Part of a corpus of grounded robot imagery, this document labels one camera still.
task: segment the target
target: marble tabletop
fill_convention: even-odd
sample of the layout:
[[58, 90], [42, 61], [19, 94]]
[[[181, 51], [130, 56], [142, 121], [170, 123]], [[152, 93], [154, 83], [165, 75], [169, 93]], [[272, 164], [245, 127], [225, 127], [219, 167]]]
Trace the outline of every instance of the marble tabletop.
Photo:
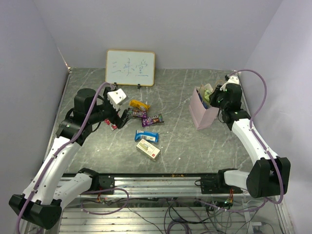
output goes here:
[[[155, 144], [161, 151], [156, 161], [136, 150], [136, 130], [143, 129], [141, 121], [131, 119], [122, 129], [111, 131], [102, 123], [89, 135], [83, 147], [67, 168], [77, 173], [86, 167], [99, 173], [216, 173], [219, 169], [238, 168], [250, 171], [252, 162], [237, 136], [226, 124], [215, 119], [212, 126], [196, 130], [188, 106], [195, 86], [224, 79], [228, 71], [198, 69], [156, 69], [152, 87], [120, 85], [129, 100], [151, 105], [148, 115], [162, 113], [164, 123], [146, 131], [159, 133]], [[57, 125], [74, 106], [74, 96], [81, 88], [97, 89], [105, 81], [105, 69], [71, 68]], [[128, 108], [123, 104], [121, 111]]]

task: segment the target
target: wire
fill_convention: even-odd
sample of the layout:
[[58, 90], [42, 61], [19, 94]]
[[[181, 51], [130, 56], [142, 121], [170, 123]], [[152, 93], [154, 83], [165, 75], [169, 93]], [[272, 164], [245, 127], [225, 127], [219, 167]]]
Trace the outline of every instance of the wire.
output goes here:
[[198, 180], [195, 180], [194, 182], [194, 185], [198, 186], [198, 187], [201, 187], [200, 184], [196, 184], [196, 182], [210, 182], [210, 183], [215, 183], [215, 181], [213, 180], [208, 180], [208, 179], [198, 179]]
[[[251, 207], [256, 207], [256, 206], [249, 206], [249, 207], [246, 207], [246, 208], [243, 208], [243, 209], [241, 209], [241, 211], [242, 210], [244, 210], [244, 209], [249, 209], [249, 208], [251, 208]], [[207, 215], [208, 215], [208, 217], [210, 218], [210, 213], [209, 213], [209, 211], [206, 209], [206, 211], [207, 211]], [[216, 216], [218, 216], [220, 213], [215, 213], [215, 211], [214, 211], [214, 217], [216, 217]], [[222, 233], [224, 233], [223, 231], [220, 231], [220, 230], [218, 230], [218, 228], [217, 228], [217, 226], [216, 226], [216, 222], [213, 222], [212, 221], [212, 219], [210, 218], [210, 221], [211, 221], [211, 223], [212, 223], [212, 225], [214, 226], [214, 228], [218, 231], [218, 232], [222, 232]]]
[[[179, 216], [180, 220], [177, 221], [176, 219], [172, 218], [171, 214], [170, 214], [170, 209], [173, 209], [174, 212]], [[168, 210], [168, 213], [169, 213], [169, 217], [171, 218], [172, 221], [175, 221], [175, 222], [179, 222], [179, 223], [190, 223], [190, 224], [200, 224], [200, 223], [208, 223], [208, 222], [205, 222], [206, 220], [208, 220], [208, 218], [206, 219], [203, 219], [203, 220], [200, 220], [200, 222], [193, 222], [193, 221], [187, 221], [186, 219], [184, 219], [176, 210], [175, 208], [171, 205], [169, 210]]]
[[273, 226], [270, 224], [270, 223], [265, 223], [265, 222], [262, 222], [264, 225], [269, 225], [271, 228], [272, 228], [272, 230], [273, 230], [273, 234], [275, 234], [275, 231], [274, 231], [274, 228], [273, 228]]
[[206, 213], [207, 213], [208, 219], [210, 220], [210, 222], [212, 223], [212, 225], [214, 226], [214, 228], [218, 231], [218, 228], [217, 228], [216, 224], [213, 222], [213, 220], [212, 220], [211, 217], [210, 217], [210, 213], [209, 213], [208, 207], [206, 207]]
[[207, 230], [209, 230], [208, 227], [206, 226], [206, 224], [201, 220], [200, 216], [199, 216], [190, 206], [188, 206], [188, 205], [186, 205], [186, 204], [184, 204], [184, 203], [182, 203], [182, 202], [180, 202], [180, 201], [177, 201], [177, 200], [176, 200], [175, 202], [177, 202], [177, 203], [179, 203], [179, 204], [181, 204], [181, 205], [186, 206], [187, 208], [189, 208], [189, 209], [197, 216], [197, 218], [199, 219], [199, 222], [203, 224], [204, 228], [206, 228]]
[[43, 231], [43, 228], [39, 228], [39, 230], [35, 233], [35, 234], [39, 234]]
[[251, 218], [248, 222], [244, 223], [244, 224], [236, 231], [235, 234], [237, 234], [237, 232], [238, 232], [239, 230], [241, 230], [246, 224], [248, 224], [248, 227], [247, 227], [247, 231], [248, 231], [250, 222], [251, 222], [252, 219], [255, 217], [255, 215], [257, 214], [258, 211], [259, 211], [259, 210], [257, 210], [257, 211], [253, 214], [252, 218]]
[[170, 209], [170, 207], [171, 207], [172, 205], [173, 205], [173, 203], [169, 205], [168, 209], [166, 210], [165, 216], [164, 216], [164, 223], [163, 223], [163, 224], [164, 224], [165, 233], [166, 233], [166, 234], [170, 234], [171, 228], [172, 228], [174, 225], [176, 225], [176, 224], [180, 224], [180, 225], [182, 225], [182, 226], [184, 227], [185, 234], [192, 234], [192, 231], [191, 231], [190, 227], [187, 225], [187, 223], [180, 223], [180, 222], [177, 222], [177, 221], [179, 221], [179, 220], [171, 221], [171, 222], [169, 223], [169, 225], [168, 225], [168, 228], [166, 229], [166, 217], [167, 217], [167, 213], [168, 213], [168, 211], [169, 211], [169, 209]]
[[116, 213], [118, 211], [121, 211], [123, 208], [125, 208], [127, 205], [128, 205], [128, 202], [129, 202], [129, 193], [124, 190], [124, 189], [120, 189], [120, 188], [112, 188], [112, 189], [104, 189], [104, 190], [99, 190], [99, 191], [87, 191], [87, 192], [84, 192], [82, 194], [97, 194], [97, 193], [104, 193], [104, 192], [109, 192], [109, 191], [115, 191], [115, 190], [120, 190], [120, 191], [123, 191], [126, 193], [127, 195], [127, 200], [125, 202], [125, 204], [123, 204], [120, 208], [118, 208], [117, 210], [115, 211], [111, 211], [111, 212], [108, 212], [108, 213], [95, 213], [95, 212], [90, 212], [90, 211], [87, 211], [84, 207], [83, 207], [83, 201], [81, 202], [80, 204], [80, 207], [82, 209], [82, 211], [88, 213], [88, 214], [92, 214], [92, 215], [111, 215], [113, 213]]
[[93, 110], [93, 107], [94, 107], [94, 105], [95, 105], [95, 103], [96, 103], [96, 101], [97, 101], [97, 97], [98, 97], [100, 91], [102, 90], [102, 88], [103, 88], [105, 85], [110, 85], [110, 86], [112, 87], [112, 89], [115, 89], [115, 86], [113, 86], [112, 84], [107, 83], [107, 82], [104, 82], [104, 83], [102, 83], [102, 84], [99, 86], [99, 88], [97, 89], [96, 94], [94, 95], [94, 98], [93, 98], [93, 100], [92, 100], [92, 102], [91, 102], [91, 105], [90, 105], [90, 108], [89, 108], [89, 110], [88, 110], [88, 113], [87, 113], [87, 115], [86, 115], [86, 117], [85, 117], [85, 119], [84, 119], [84, 121], [83, 121], [83, 123], [82, 123], [82, 125], [81, 125], [81, 127], [80, 127], [80, 129], [79, 129], [79, 131], [77, 132], [77, 134], [74, 135], [73, 138], [72, 138], [71, 140], [69, 140], [68, 142], [66, 142], [65, 144], [63, 144], [61, 147], [59, 147], [59, 148], [55, 151], [55, 153], [52, 155], [52, 157], [47, 161], [47, 164], [44, 166], [44, 168], [42, 169], [41, 174], [39, 175], [38, 180], [36, 181], [36, 183], [35, 183], [35, 185], [34, 185], [34, 188], [32, 189], [32, 191], [31, 191], [31, 193], [29, 194], [28, 198], [26, 199], [26, 201], [25, 201], [25, 203], [24, 203], [22, 209], [21, 209], [20, 212], [19, 212], [19, 215], [18, 215], [18, 218], [17, 218], [17, 221], [16, 221], [16, 227], [15, 227], [18, 234], [20, 234], [20, 221], [21, 221], [21, 218], [22, 218], [22, 216], [23, 216], [23, 214], [24, 214], [24, 212], [25, 212], [25, 209], [26, 209], [27, 205], [29, 204], [30, 200], [34, 197], [35, 192], [37, 191], [37, 188], [39, 187], [39, 185], [40, 185], [40, 183], [41, 183], [43, 177], [45, 176], [46, 172], [48, 171], [48, 169], [49, 169], [49, 167], [50, 167], [52, 161], [58, 156], [58, 154], [59, 154], [67, 145], [69, 145], [69, 144], [75, 142], [75, 141], [78, 139], [78, 137], [81, 135], [81, 133], [82, 133], [84, 127], [86, 126], [86, 124], [87, 124], [87, 122], [88, 122], [88, 119], [89, 119], [89, 117], [90, 117], [90, 115], [91, 115], [91, 112], [92, 112], [92, 110]]
[[133, 210], [130, 210], [129, 207], [127, 207], [127, 208], [129, 209], [129, 211], [131, 211], [131, 212], [137, 214], [138, 216], [140, 216], [140, 217], [141, 217], [143, 220], [145, 220], [146, 222], [148, 222], [148, 223], [150, 223], [150, 224], [153, 224], [155, 227], [157, 227], [157, 229], [160, 231], [160, 233], [163, 234], [162, 231], [161, 231], [161, 229], [160, 229], [156, 224], [154, 224], [154, 223], [152, 223], [152, 222], [146, 220], [146, 219], [145, 219], [144, 217], [142, 217], [139, 213], [137, 213], [137, 212], [135, 212], [135, 211], [133, 211]]
[[94, 132], [100, 127], [101, 123], [102, 123], [102, 122], [99, 122], [99, 123], [98, 123], [97, 127], [92, 131], [92, 133], [94, 133]]
[[283, 180], [282, 180], [282, 175], [281, 175], [281, 172], [279, 171], [279, 168], [277, 166], [277, 163], [275, 162], [274, 158], [273, 158], [273, 155], [271, 154], [270, 151], [268, 151], [268, 148], [266, 147], [266, 145], [263, 143], [263, 141], [260, 139], [260, 137], [258, 136], [258, 134], [255, 132], [254, 128], [253, 128], [253, 121], [254, 121], [254, 117], [259, 113], [259, 111], [261, 110], [261, 108], [263, 107], [264, 105], [264, 102], [265, 102], [265, 99], [267, 97], [267, 84], [265, 83], [265, 80], [264, 78], [256, 71], [254, 70], [251, 70], [251, 69], [242, 69], [242, 70], [238, 70], [238, 71], [235, 71], [235, 72], [232, 72], [231, 74], [229, 74], [228, 76], [230, 77], [231, 75], [234, 75], [238, 72], [244, 72], [244, 71], [247, 71], [247, 72], [252, 72], [254, 74], [256, 74], [257, 76], [259, 76], [259, 78], [261, 79], [262, 83], [263, 83], [263, 86], [264, 86], [264, 97], [262, 99], [262, 102], [259, 106], [259, 108], [256, 110], [256, 112], [251, 116], [250, 118], [250, 121], [249, 121], [249, 127], [251, 129], [251, 132], [253, 133], [254, 137], [258, 140], [258, 142], [260, 143], [260, 145], [262, 146], [262, 148], [265, 150], [265, 152], [268, 154], [268, 156], [270, 157], [271, 161], [272, 161], [272, 164], [276, 170], [276, 174], [277, 174], [277, 178], [278, 178], [278, 183], [279, 183], [279, 188], [280, 188], [280, 198], [278, 201], [274, 201], [270, 198], [265, 198], [266, 200], [270, 201], [271, 203], [273, 204], [279, 204], [282, 202], [283, 200], [283, 197], [284, 197], [284, 187], [283, 187]]
[[226, 230], [232, 226], [232, 218], [231, 218], [231, 214], [233, 214], [233, 213], [230, 213], [230, 214], [229, 214], [229, 216], [228, 216], [228, 221], [227, 221], [227, 224], [228, 224], [228, 223], [229, 223], [229, 219], [231, 220], [231, 221], [230, 221], [230, 226], [226, 225], [226, 228], [225, 228], [225, 233], [226, 233]]
[[230, 225], [228, 225], [228, 224], [229, 224], [229, 219], [230, 219], [230, 216], [231, 216], [232, 213], [230, 213], [229, 216], [228, 216], [228, 221], [227, 221], [226, 226], [222, 224], [222, 216], [223, 216], [223, 214], [224, 214], [224, 212], [221, 212], [221, 223], [216, 218], [219, 214], [218, 215], [214, 214], [214, 220], [215, 220], [216, 223], [218, 223], [221, 226], [221, 228], [226, 228], [226, 229], [230, 228], [232, 226], [232, 218], [231, 218]]
[[217, 232], [217, 233], [224, 233], [223, 231], [205, 231], [203, 233], [200, 233], [200, 234], [205, 234], [205, 233], [212, 233], [212, 232]]
[[208, 205], [210, 207], [214, 207], [218, 210], [221, 210], [221, 211], [226, 211], [226, 212], [231, 212], [231, 213], [244, 213], [244, 212], [252, 212], [252, 211], [257, 211], [259, 209], [261, 209], [262, 207], [264, 207], [264, 205], [268, 202], [267, 200], [264, 200], [263, 203], [258, 206], [258, 207], [255, 207], [255, 208], [252, 208], [252, 209], [249, 209], [249, 210], [228, 210], [228, 209], [224, 209], [224, 208], [221, 208], [221, 207], [218, 207], [214, 204], [211, 204], [211, 203], [208, 203], [208, 202], [205, 202], [205, 201], [202, 201], [201, 199], [196, 199], [196, 201], [199, 201], [205, 205]]

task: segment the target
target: white wall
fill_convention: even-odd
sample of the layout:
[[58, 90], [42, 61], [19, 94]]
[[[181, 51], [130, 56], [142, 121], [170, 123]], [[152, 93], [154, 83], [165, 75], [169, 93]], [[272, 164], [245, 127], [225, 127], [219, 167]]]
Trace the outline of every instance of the white wall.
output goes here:
[[[246, 64], [267, 81], [267, 101], [255, 125], [269, 145], [291, 161], [285, 200], [298, 234], [311, 233], [312, 229], [311, 12], [311, 0], [284, 0]], [[262, 100], [263, 86], [247, 73], [242, 82], [254, 113]]]
[[71, 67], [107, 49], [156, 53], [158, 68], [243, 67], [282, 0], [34, 0]]
[[42, 163], [68, 70], [31, 0], [0, 1], [0, 227]]

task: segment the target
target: small cardboard box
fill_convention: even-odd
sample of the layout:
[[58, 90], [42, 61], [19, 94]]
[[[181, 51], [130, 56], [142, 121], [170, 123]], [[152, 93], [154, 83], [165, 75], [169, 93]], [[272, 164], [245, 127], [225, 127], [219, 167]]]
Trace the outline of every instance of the small cardboard box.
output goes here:
[[146, 140], [142, 139], [137, 145], [136, 149], [143, 152], [151, 160], [156, 161], [156, 157], [159, 155], [160, 150], [154, 145], [150, 144]]

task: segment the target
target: candy bar wrapper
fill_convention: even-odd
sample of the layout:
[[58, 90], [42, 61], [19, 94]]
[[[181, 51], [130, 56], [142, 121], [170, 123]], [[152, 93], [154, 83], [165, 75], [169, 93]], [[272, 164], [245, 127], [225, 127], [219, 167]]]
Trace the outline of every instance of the candy bar wrapper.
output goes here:
[[147, 111], [151, 106], [137, 100], [131, 100], [130, 106], [136, 107], [142, 111]]
[[104, 122], [111, 128], [112, 131], [117, 128], [117, 126], [112, 124], [108, 119], [104, 120]]
[[140, 139], [144, 139], [144, 140], [151, 141], [151, 142], [158, 142], [158, 137], [159, 137], [158, 133], [137, 130], [136, 136], [135, 136], [135, 141], [140, 140]]
[[147, 117], [146, 119], [142, 119], [142, 127], [147, 127], [155, 123], [163, 123], [162, 115], [156, 115], [152, 117]]
[[128, 113], [131, 117], [134, 117], [134, 118], [147, 118], [146, 110], [139, 111], [139, 110], [128, 108]]

